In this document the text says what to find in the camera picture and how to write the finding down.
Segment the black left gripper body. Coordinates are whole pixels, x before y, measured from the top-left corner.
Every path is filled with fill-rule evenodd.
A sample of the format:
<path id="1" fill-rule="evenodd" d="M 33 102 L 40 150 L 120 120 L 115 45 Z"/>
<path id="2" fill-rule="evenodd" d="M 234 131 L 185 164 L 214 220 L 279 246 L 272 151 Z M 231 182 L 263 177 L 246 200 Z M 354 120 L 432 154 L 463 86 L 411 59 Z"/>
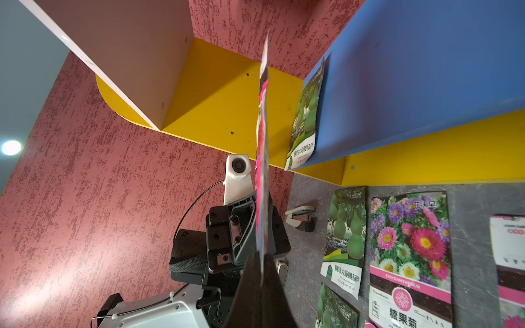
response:
<path id="1" fill-rule="evenodd" d="M 290 251 L 284 223 L 278 209 L 269 203 L 267 252 L 275 259 Z M 211 273 L 242 269 L 249 255 L 256 252 L 256 194 L 236 202 L 215 206 L 206 217 L 206 250 Z"/>

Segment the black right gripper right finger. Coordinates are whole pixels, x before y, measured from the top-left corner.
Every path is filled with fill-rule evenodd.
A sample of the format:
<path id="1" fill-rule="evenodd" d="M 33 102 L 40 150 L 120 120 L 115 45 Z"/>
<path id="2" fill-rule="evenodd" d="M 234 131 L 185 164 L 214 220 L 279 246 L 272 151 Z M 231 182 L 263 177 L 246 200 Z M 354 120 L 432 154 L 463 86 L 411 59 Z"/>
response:
<path id="1" fill-rule="evenodd" d="M 262 327 L 297 327 L 273 257 L 265 255 L 261 287 Z"/>

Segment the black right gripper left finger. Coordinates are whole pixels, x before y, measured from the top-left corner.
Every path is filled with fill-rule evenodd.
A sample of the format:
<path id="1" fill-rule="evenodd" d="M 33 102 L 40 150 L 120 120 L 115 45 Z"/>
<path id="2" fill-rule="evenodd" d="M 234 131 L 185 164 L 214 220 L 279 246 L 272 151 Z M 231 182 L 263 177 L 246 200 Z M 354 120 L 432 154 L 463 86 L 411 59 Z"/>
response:
<path id="1" fill-rule="evenodd" d="M 262 275 L 259 254 L 247 258 L 240 283 L 224 327 L 262 327 Z"/>

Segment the pink flower seed bag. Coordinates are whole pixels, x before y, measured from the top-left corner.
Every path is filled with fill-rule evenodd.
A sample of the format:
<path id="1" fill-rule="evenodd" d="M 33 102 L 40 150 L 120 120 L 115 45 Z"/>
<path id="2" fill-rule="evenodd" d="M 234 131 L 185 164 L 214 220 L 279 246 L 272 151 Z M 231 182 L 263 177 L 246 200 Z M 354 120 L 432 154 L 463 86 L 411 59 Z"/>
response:
<path id="1" fill-rule="evenodd" d="M 268 46 L 269 34 L 266 35 L 260 67 L 260 86 L 257 122 L 256 149 L 256 250 L 260 258 L 261 286 L 264 282 L 265 255 L 267 254 L 269 234 L 269 146 L 267 136 L 267 87 L 268 87 Z"/>
<path id="2" fill-rule="evenodd" d="M 524 217 L 493 215 L 489 220 L 498 278 L 500 324 L 524 326 Z"/>

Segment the green gourd seed bag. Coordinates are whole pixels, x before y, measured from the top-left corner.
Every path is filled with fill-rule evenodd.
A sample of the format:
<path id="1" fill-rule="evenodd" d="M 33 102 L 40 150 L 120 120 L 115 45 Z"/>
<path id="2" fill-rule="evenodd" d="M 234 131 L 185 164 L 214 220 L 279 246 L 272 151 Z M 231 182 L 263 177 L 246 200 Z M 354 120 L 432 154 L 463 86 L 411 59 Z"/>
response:
<path id="1" fill-rule="evenodd" d="M 321 275 L 355 299 L 359 297 L 366 245 L 366 188 L 333 192 Z"/>

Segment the aster seed bag top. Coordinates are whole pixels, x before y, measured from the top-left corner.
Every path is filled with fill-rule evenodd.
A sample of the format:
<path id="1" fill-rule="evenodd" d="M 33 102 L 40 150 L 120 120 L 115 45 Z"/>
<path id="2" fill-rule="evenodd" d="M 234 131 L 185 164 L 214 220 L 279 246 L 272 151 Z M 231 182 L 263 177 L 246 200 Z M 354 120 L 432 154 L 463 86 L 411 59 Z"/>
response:
<path id="1" fill-rule="evenodd" d="M 370 203 L 369 321 L 375 327 L 452 327 L 452 250 L 444 191 Z"/>

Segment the pink flower seed bag top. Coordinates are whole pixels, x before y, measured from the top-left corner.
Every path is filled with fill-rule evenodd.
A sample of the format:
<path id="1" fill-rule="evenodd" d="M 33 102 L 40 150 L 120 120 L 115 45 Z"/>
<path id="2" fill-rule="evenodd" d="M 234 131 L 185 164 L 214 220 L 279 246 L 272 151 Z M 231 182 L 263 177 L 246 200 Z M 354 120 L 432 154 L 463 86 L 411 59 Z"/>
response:
<path id="1" fill-rule="evenodd" d="M 524 326 L 524 217 L 493 215 L 489 220 L 498 278 L 500 324 Z"/>

